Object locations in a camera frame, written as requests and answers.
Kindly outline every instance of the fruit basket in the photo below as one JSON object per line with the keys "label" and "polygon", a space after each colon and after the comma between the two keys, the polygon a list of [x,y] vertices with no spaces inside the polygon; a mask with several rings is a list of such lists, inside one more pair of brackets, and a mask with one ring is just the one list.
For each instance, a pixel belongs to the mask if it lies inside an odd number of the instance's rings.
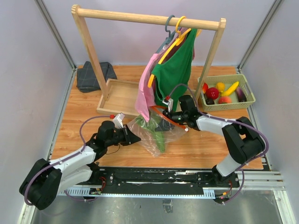
{"label": "fruit basket", "polygon": [[225,88],[228,89],[233,83],[239,81],[239,87],[245,94],[246,102],[238,102],[237,95],[235,91],[229,96],[232,99],[232,103],[230,104],[218,104],[218,99],[214,100],[214,105],[206,104],[206,96],[203,92],[200,93],[200,100],[205,112],[208,111],[223,111],[223,110],[233,110],[233,109],[243,109],[249,107],[256,101],[252,90],[247,82],[246,77],[243,74],[235,74],[235,75],[225,75],[225,76],[207,76],[205,79],[205,83],[211,87],[215,87],[217,83],[222,82],[225,84]]}

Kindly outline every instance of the gray hanger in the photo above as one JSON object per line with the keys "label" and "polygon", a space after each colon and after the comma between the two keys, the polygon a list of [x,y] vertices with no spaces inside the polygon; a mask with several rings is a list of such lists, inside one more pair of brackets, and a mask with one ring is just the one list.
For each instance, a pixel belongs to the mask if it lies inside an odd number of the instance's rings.
{"label": "gray hanger", "polygon": [[175,17],[175,16],[174,15],[169,16],[165,23],[165,31],[169,33],[168,37],[165,39],[165,41],[162,43],[162,45],[158,48],[158,50],[156,51],[156,54],[158,54],[162,50],[164,45],[169,44],[172,41],[174,35],[176,34],[176,31],[173,31],[171,33],[171,31],[167,29],[168,23],[172,17]]}

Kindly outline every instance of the clear plastic bag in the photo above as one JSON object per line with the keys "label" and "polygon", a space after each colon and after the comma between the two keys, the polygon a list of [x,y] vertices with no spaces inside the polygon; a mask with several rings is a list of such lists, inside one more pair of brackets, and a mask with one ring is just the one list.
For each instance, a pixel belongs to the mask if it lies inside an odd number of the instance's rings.
{"label": "clear plastic bag", "polygon": [[178,125],[162,114],[165,107],[150,107],[149,121],[139,115],[127,125],[132,133],[141,138],[138,142],[153,156],[159,156],[166,150],[166,144],[176,141],[186,133],[185,126]]}

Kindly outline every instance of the wooden rack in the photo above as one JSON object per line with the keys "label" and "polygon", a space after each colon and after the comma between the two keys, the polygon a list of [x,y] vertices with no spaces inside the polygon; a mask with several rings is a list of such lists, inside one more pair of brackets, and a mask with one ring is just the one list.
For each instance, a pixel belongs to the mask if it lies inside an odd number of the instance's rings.
{"label": "wooden rack", "polygon": [[[71,13],[86,47],[95,76],[102,90],[102,96],[99,101],[97,111],[102,114],[118,114],[123,112],[126,114],[126,117],[134,118],[138,115],[134,109],[138,92],[138,83],[114,79],[109,79],[107,83],[105,82],[85,18],[165,25],[168,17],[83,9],[79,5],[73,5],[71,7]],[[179,18],[171,18],[168,25],[176,26],[178,20]],[[223,18],[221,18],[219,22],[183,19],[179,24],[180,27],[215,31],[205,65],[195,91],[196,99],[199,98],[200,90],[211,67],[225,25],[226,19]]]}

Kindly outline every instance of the wooden tabletop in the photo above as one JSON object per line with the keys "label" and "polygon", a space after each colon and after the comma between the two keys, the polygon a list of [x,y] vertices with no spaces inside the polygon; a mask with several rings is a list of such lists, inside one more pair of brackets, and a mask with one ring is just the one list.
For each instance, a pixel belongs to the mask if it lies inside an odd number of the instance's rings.
{"label": "wooden tabletop", "polygon": [[[139,82],[145,66],[114,66],[117,78],[120,80]],[[197,86],[197,78],[203,67],[192,68],[189,81],[191,89]],[[234,67],[211,67],[209,75],[235,74]],[[58,137],[55,143],[52,159],[69,154],[82,146],[79,136],[79,128],[86,119],[98,116],[96,112],[101,91],[81,93],[74,80],[71,94],[64,112],[64,117]],[[214,116],[224,118],[249,117],[246,109],[210,112]],[[85,140],[89,140],[93,133],[97,132],[102,121],[106,119],[94,119],[89,121],[83,128]],[[118,147],[109,147],[108,153],[114,152]],[[118,167],[167,167],[167,168],[212,168],[225,158],[228,148],[222,136],[190,130],[179,140],[167,145],[166,152],[159,157],[153,157],[145,148],[135,143],[131,146],[121,147],[117,153],[103,156],[100,166]],[[263,169],[260,158],[250,162],[247,169]]]}

